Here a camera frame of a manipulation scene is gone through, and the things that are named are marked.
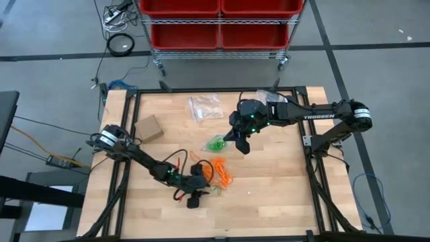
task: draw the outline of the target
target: wooden tabletop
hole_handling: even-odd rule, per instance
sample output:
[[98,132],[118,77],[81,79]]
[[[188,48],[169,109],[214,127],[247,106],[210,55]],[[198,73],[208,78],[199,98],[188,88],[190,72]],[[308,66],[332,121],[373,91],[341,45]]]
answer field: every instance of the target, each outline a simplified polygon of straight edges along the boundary
[[[218,93],[224,117],[198,123],[191,117],[187,102],[195,95],[207,93],[142,95],[138,119],[154,114],[164,135],[141,148],[158,160],[178,149],[194,151],[202,159],[224,157],[227,159],[225,166],[234,177],[233,183],[221,194],[212,192],[203,196],[200,207],[190,210],[186,208],[185,200],[173,200],[174,188],[155,181],[144,167],[133,162],[121,238],[304,235],[309,229],[318,234],[298,125],[269,126],[253,135],[249,139],[251,152],[248,155],[238,152],[234,145],[221,154],[204,152],[200,149],[209,139],[230,130],[228,115],[236,109],[238,93]],[[327,103],[323,87],[308,87],[308,96],[310,103]],[[244,93],[243,98],[255,98],[255,92]],[[124,100],[125,91],[109,92],[101,128],[106,124],[120,125]],[[133,103],[131,100],[128,129]],[[315,126],[321,134],[333,127],[333,121],[317,120]],[[342,158],[336,149],[330,149],[329,154]],[[183,159],[183,154],[179,153],[169,161],[176,163],[178,157]],[[93,166],[103,159],[103,153],[96,154]],[[185,174],[189,173],[193,163],[188,159]],[[350,223],[360,229],[345,165],[330,157],[324,158],[324,164],[333,202]],[[106,161],[91,172],[78,235],[88,231],[103,210],[112,169],[113,162]],[[329,227],[324,202],[321,203],[325,224]],[[117,211],[118,206],[113,211],[111,233]]]

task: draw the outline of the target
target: clear plastic bag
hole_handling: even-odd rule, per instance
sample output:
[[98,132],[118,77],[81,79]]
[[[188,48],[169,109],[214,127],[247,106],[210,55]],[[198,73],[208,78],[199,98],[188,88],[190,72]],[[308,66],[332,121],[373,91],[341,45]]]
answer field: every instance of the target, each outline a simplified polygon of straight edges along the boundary
[[288,102],[288,100],[281,95],[266,90],[257,90],[255,95],[257,96],[257,100],[264,105],[266,105],[266,102]]
[[221,153],[227,150],[233,142],[224,141],[223,138],[224,138],[224,135],[222,134],[215,135],[202,147],[202,151]]
[[210,118],[222,118],[221,102],[215,93],[188,98],[191,114],[196,122]]

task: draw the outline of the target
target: red storage bin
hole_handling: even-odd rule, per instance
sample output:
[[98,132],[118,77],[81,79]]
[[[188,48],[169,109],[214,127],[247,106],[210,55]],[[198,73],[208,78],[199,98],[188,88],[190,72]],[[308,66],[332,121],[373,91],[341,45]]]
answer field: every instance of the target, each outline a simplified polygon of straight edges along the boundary
[[282,49],[288,44],[286,24],[224,24],[221,47],[225,49]]
[[220,0],[140,0],[140,10],[153,18],[218,17]]
[[153,24],[153,47],[159,50],[210,50],[218,47],[216,24]]
[[303,0],[221,0],[224,17],[290,18],[303,9]]

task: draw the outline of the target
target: small cardboard box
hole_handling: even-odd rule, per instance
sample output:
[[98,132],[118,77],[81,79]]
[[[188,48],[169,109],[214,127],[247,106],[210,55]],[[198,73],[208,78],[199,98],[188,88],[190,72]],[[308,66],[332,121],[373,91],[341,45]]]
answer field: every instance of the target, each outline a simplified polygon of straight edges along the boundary
[[148,143],[163,135],[154,115],[137,121],[134,126],[136,127],[136,137],[140,138],[143,143]]

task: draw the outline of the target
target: gray floor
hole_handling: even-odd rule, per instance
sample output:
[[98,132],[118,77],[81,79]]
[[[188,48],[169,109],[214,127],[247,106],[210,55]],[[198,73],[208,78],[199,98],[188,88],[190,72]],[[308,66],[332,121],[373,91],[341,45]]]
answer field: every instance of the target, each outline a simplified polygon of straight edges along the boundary
[[[97,0],[99,7],[111,1]],[[317,1],[331,44],[383,44],[429,42],[430,25],[426,0],[325,0]],[[4,9],[8,0],[0,0]],[[3,16],[0,28],[0,56],[74,54],[103,52],[104,40],[92,1],[16,0]],[[140,28],[129,28],[135,35]],[[311,8],[304,14],[293,45],[321,45],[322,41]],[[143,38],[136,39],[136,50],[148,50]],[[325,51],[291,51],[292,60],[284,72],[276,71],[274,60],[167,60],[167,77],[159,76],[152,63],[133,71],[129,84],[139,88],[158,88],[164,79],[172,87],[243,87],[271,85],[281,77],[281,85],[324,86],[329,101],[340,99]],[[367,104],[374,128],[363,136],[376,175],[384,182],[386,201],[397,235],[430,237],[430,195],[427,165],[430,155],[426,124],[428,56],[430,48],[387,50],[338,50],[339,64],[349,97]],[[143,66],[148,57],[106,58],[100,80],[121,78],[130,67]],[[32,60],[2,62],[1,89],[21,93],[17,115],[60,126],[94,132],[97,121],[98,90],[90,89],[98,58],[73,60]],[[51,151],[71,156],[82,147],[78,159],[90,163],[91,150],[85,136],[46,126],[14,120],[17,127],[37,137]],[[11,131],[7,142],[40,151],[23,136]],[[355,146],[349,139],[345,158],[351,164],[351,180],[363,173]],[[0,175],[24,180],[28,172],[56,170],[39,160],[4,149]],[[363,207],[376,218],[366,181],[358,182],[357,195]],[[10,234],[12,221],[0,220],[0,233]]]

